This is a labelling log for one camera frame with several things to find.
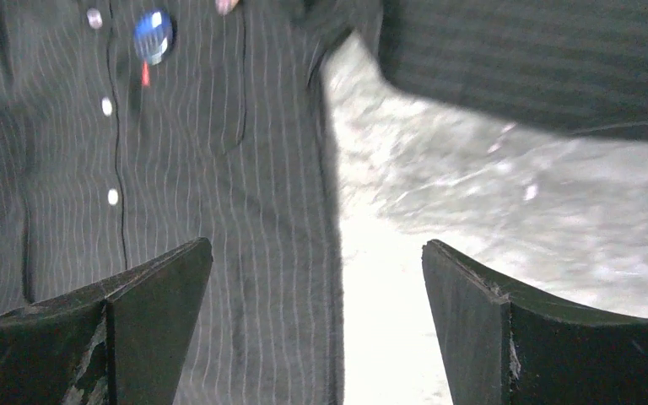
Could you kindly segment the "black pinstriped shirt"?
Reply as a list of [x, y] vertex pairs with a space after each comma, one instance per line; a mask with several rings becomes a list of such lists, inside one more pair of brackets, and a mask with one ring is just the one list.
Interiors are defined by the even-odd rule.
[[[148, 66], [154, 9], [174, 41]], [[352, 30], [410, 94], [648, 137], [648, 1], [0, 1], [0, 315], [205, 237], [175, 402], [341, 403], [321, 64]]]

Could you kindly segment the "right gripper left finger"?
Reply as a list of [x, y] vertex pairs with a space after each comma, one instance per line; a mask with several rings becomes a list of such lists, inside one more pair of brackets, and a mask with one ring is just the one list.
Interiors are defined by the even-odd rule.
[[171, 404], [213, 258], [190, 241], [0, 315], [0, 404]]

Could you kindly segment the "white round badge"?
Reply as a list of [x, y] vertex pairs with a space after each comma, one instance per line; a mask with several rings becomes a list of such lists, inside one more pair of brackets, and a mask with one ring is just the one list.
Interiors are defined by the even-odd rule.
[[170, 15], [161, 9], [143, 14], [132, 33], [138, 58], [148, 66], [160, 64], [170, 51], [174, 29]]

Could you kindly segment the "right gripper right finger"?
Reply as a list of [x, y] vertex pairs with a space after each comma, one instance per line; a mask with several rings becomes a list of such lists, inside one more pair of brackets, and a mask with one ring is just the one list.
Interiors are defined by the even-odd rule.
[[648, 404], [648, 319], [559, 298], [429, 241], [422, 267], [455, 404]]

